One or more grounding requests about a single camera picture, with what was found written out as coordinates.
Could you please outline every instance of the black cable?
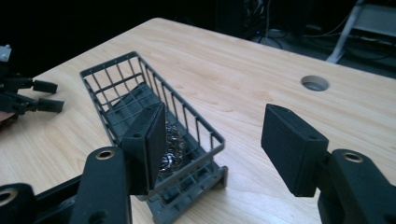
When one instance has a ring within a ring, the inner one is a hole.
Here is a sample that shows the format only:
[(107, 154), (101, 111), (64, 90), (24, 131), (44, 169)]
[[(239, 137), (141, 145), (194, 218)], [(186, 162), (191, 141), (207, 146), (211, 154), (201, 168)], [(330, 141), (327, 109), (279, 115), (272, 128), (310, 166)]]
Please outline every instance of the black cable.
[[(333, 38), (333, 35), (328, 35), (328, 36), (323, 36), (323, 38), (326, 38), (327, 40), (329, 40), (329, 37), (330, 38)], [(311, 37), (308, 37), (307, 38), (307, 40), (309, 40), (311, 43), (313, 43), (314, 45), (316, 45), (316, 46), (319, 46), (319, 47), (323, 47), (323, 48), (334, 48), (335, 47), (335, 45), (337, 44), (337, 40), (338, 40), (338, 38), (337, 39), (334, 39), (334, 43), (329, 43), (329, 44), (323, 44), (323, 43), (319, 43), (318, 41), (319, 40), (324, 40), (323, 38), (317, 38), (317, 37), (314, 37), (314, 38), (311, 38)]]
[(340, 24), (338, 24), (334, 29), (332, 29), (331, 31), (329, 31), (326, 34), (322, 34), (322, 35), (304, 35), (304, 37), (318, 38), (318, 37), (329, 36), (329, 35), (340, 35), (341, 33), (332, 34), (332, 32), (336, 31), (340, 26), (342, 26), (347, 21), (347, 19), (349, 18), (349, 15), (350, 15), (350, 13), (340, 22)]
[(271, 6), (271, 0), (268, 0), (268, 3), (267, 3), (267, 15), (266, 15), (266, 17), (267, 17), (267, 23), (266, 23), (266, 26), (265, 26), (265, 39), (268, 39), (268, 31), (269, 31), (269, 29), (270, 29), (270, 6)]
[[(257, 43), (262, 44), (262, 39), (263, 39), (263, 38), (264, 38), (264, 36), (262, 35), (262, 37), (260, 38), (260, 40), (259, 40)], [(272, 40), (274, 43), (277, 44), (277, 48), (278, 48), (278, 49), (283, 49), (282, 44), (281, 44), (278, 40), (276, 40), (276, 39), (274, 39), (274, 38), (266, 37), (264, 40), (265, 40), (265, 42), (268, 42), (268, 40)]]
[(392, 55), (394, 55), (394, 54), (395, 54), (395, 51), (396, 51), (396, 44), (392, 44), (392, 45), (390, 46), (390, 48), (386, 48), (386, 49), (384, 49), (384, 48), (378, 48), (378, 47), (373, 48), (373, 49), (368, 49), (367, 47), (368, 47), (369, 45), (367, 45), (367, 42), (366, 42), (366, 41), (363, 41), (363, 40), (361, 40), (361, 39), (358, 39), (357, 44), (359, 44), (359, 46), (364, 46), (364, 47), (366, 47), (366, 50), (361, 49), (361, 50), (363, 50), (364, 52), (373, 52), (373, 53), (380, 54), (380, 53), (383, 52), (383, 51), (387, 51), (387, 52), (384, 52), (384, 55), (381, 55), (381, 56), (378, 56), (378, 57), (363, 57), (363, 56), (361, 56), (361, 54), (355, 53), (353, 50), (351, 50), (351, 49), (353, 49), (353, 48), (350, 46), (350, 44), (347, 45), (347, 46), (345, 47), (346, 52), (347, 52), (349, 55), (351, 55), (351, 56), (353, 56), (353, 57), (355, 57), (355, 58), (359, 58), (359, 59), (363, 59), (363, 60), (367, 60), (367, 61), (379, 61), (379, 60), (387, 59), (387, 58), (391, 57)]
[(276, 30), (276, 29), (271, 29), (271, 30), (269, 30), (269, 31), (267, 31), (267, 32), (284, 32), (284, 34), (281, 35), (281, 36), (270, 36), (270, 35), (268, 35), (270, 38), (273, 38), (273, 39), (283, 39), (283, 38), (285, 38), (286, 36), (288, 36), (288, 35), (290, 34), (290, 33), (287, 32), (287, 31), (284, 31), (284, 30)]

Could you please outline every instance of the wooden tabletop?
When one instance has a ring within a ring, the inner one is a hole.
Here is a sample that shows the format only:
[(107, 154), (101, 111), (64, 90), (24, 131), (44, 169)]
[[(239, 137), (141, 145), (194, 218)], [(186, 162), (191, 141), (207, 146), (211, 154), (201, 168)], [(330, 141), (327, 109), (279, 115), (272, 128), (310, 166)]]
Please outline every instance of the wooden tabletop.
[[(371, 158), (396, 185), (396, 80), (163, 19), (147, 21), (36, 79), (59, 85), (60, 114), (28, 112), (0, 131), (0, 186), (35, 193), (80, 175), (90, 152), (110, 146), (79, 72), (137, 51), (226, 140), (216, 157), (226, 189), (210, 190), (177, 223), (319, 223), (315, 198), (294, 198), (261, 148), (266, 104), (291, 109), (329, 138)], [(301, 84), (325, 78), (326, 91)], [(133, 198), (134, 223), (152, 223)]]

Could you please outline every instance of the gray wire basket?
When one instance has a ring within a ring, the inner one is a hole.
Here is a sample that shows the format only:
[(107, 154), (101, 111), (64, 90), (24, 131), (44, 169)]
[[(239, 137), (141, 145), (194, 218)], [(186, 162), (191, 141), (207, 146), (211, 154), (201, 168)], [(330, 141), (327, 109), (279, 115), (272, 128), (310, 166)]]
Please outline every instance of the gray wire basket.
[(80, 75), (113, 146), (120, 144), (146, 106), (165, 104), (166, 127), (177, 130), (182, 158), (166, 175), (157, 177), (155, 189), (147, 196), (137, 196), (148, 203), (155, 223), (172, 223), (207, 190), (215, 185), (225, 188), (228, 168), (218, 167), (213, 161), (224, 149), (224, 138), (137, 52), (86, 69)]

